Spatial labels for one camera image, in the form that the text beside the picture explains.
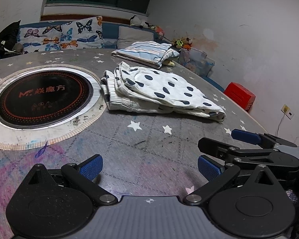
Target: plush toy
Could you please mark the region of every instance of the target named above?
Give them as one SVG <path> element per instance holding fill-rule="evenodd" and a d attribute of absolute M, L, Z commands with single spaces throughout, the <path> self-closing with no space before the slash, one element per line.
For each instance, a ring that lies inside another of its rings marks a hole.
<path fill-rule="evenodd" d="M 190 50 L 191 49 L 191 45 L 193 43 L 193 41 L 190 39 L 190 38 L 187 38 L 187 37 L 182 37 L 182 42 L 183 42 L 183 48 L 184 49 L 187 49 L 187 50 Z"/>
<path fill-rule="evenodd" d="M 181 49 L 184 45 L 183 41 L 181 39 L 173 39 L 171 42 L 173 47 L 176 47 L 177 49 Z"/>
<path fill-rule="evenodd" d="M 162 40 L 163 37 L 165 36 L 165 32 L 163 31 L 163 29 L 161 27 L 155 26 L 155 25 L 150 25 L 149 28 L 158 34 L 158 38 L 160 40 Z"/>
<path fill-rule="evenodd" d="M 142 21 L 138 16 L 134 15 L 130 19 L 130 25 L 131 26 L 136 26 L 140 28 L 150 28 L 150 24 L 148 24 L 146 21 Z"/>

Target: white cloth with black dots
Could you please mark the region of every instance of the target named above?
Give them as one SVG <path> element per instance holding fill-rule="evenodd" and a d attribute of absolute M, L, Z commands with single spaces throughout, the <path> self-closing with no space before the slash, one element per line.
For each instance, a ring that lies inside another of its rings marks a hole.
<path fill-rule="evenodd" d="M 109 110 L 178 112 L 222 122 L 226 114 L 184 78 L 121 62 L 114 74 L 104 72 L 101 88 Z"/>

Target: red plastic box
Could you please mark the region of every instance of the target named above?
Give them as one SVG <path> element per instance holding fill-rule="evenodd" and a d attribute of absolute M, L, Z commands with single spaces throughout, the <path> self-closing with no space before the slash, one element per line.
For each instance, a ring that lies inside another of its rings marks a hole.
<path fill-rule="evenodd" d="M 256 96 L 239 83 L 231 82 L 224 93 L 245 111 L 249 112 Z"/>

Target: round table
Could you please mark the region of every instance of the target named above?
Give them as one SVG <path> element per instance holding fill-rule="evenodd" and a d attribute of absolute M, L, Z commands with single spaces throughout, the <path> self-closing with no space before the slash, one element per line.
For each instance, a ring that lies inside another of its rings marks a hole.
<path fill-rule="evenodd" d="M 110 49 L 77 49 L 62 52 L 35 52 L 0 60 L 0 80 L 16 71 L 48 64 L 70 64 L 85 68 L 102 77 L 105 70 L 113 71 L 125 61 L 111 56 Z M 189 191 L 204 185 L 207 180 L 199 173 L 197 159 L 201 155 L 197 143 L 208 137 L 242 149 L 258 148 L 231 138 L 231 130 L 243 129 L 265 133 L 246 111 L 201 77 L 176 65 L 163 67 L 185 78 L 207 98 L 220 105 L 227 117 L 224 122 L 181 114 L 136 114 L 123 111 L 104 111 L 101 117 L 79 134 L 48 145 L 40 157 L 40 148 L 21 151 L 0 150 L 0 238 L 12 236 L 5 217 L 5 208 L 13 193 L 35 163 L 47 169 L 80 163 L 94 154 L 103 157 L 103 171 L 98 184 L 116 195 L 165 196 L 182 199 Z M 136 131 L 128 127 L 139 122 Z"/>

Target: wall outlet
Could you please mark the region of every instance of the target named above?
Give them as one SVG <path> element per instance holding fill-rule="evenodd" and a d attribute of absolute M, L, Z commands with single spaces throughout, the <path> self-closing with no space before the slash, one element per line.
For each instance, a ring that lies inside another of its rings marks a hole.
<path fill-rule="evenodd" d="M 291 120 L 294 113 L 291 111 L 291 109 L 285 104 L 282 106 L 281 111 Z"/>

